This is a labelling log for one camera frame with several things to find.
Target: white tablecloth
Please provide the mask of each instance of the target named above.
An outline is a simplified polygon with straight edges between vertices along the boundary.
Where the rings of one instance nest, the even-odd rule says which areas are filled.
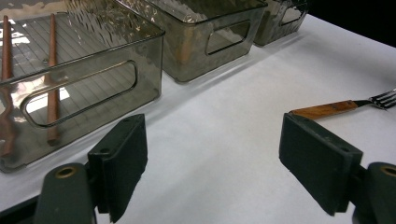
[[[352,204],[328,216],[279,161],[283,114],[394,88],[395,48],[312,16],[297,33],[188,85],[163,74],[161,98],[132,113],[146,114],[148,166],[119,223],[351,223]],[[318,123],[362,150],[362,166],[396,163],[396,108],[366,106]],[[51,168],[85,162],[114,125],[0,174],[0,211],[37,195]]]

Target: wooden fork handle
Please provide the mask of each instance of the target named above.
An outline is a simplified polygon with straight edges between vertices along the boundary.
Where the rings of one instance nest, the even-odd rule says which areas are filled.
[[[331,115],[345,113],[358,108],[351,100],[332,103],[328,105],[315,105],[301,109],[291,110],[291,114],[300,115],[308,119],[322,119]]]

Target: transparent storage container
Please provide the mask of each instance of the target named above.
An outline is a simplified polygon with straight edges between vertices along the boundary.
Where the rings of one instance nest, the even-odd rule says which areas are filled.
[[[51,13],[57,63],[50,66]],[[164,31],[119,3],[8,0],[0,3],[1,21],[4,15],[12,33],[12,77],[0,82],[3,172],[160,96]],[[3,55],[3,21],[0,28]]]
[[[166,32],[163,70],[188,82],[250,51],[265,4],[257,0],[118,0]]]
[[[254,44],[262,47],[290,35],[303,23],[312,4],[311,0],[265,0],[268,7],[254,39]]]

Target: metal fork tines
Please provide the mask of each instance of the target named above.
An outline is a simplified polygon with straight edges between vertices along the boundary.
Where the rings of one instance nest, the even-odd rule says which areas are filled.
[[[368,100],[342,101],[328,105],[316,105],[302,109],[291,110],[291,114],[300,115],[309,119],[321,119],[330,115],[344,113],[364,105],[375,105],[380,109],[389,109],[396,106],[396,89],[384,92]]]

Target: wooden chopstick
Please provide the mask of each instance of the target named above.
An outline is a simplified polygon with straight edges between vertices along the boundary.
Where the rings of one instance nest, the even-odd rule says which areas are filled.
[[[1,80],[7,80],[12,77],[12,66],[11,66],[11,26],[8,22],[8,16],[4,16],[3,19],[3,53],[2,53],[2,67],[1,67]],[[9,119],[9,114],[12,112],[12,98],[10,91],[2,89],[1,93],[4,95],[6,100],[6,110],[0,115],[0,127],[4,134],[2,138],[5,140],[1,157],[7,157],[12,153],[15,141],[15,131],[12,125],[12,121]]]
[[[49,28],[49,66],[54,66],[56,59],[56,21],[55,15],[50,14]],[[45,82],[50,84],[50,76],[46,75]],[[59,90],[50,91],[48,95],[47,123],[51,124],[59,119]],[[56,126],[48,128],[47,143],[55,146],[59,141],[60,135]]]

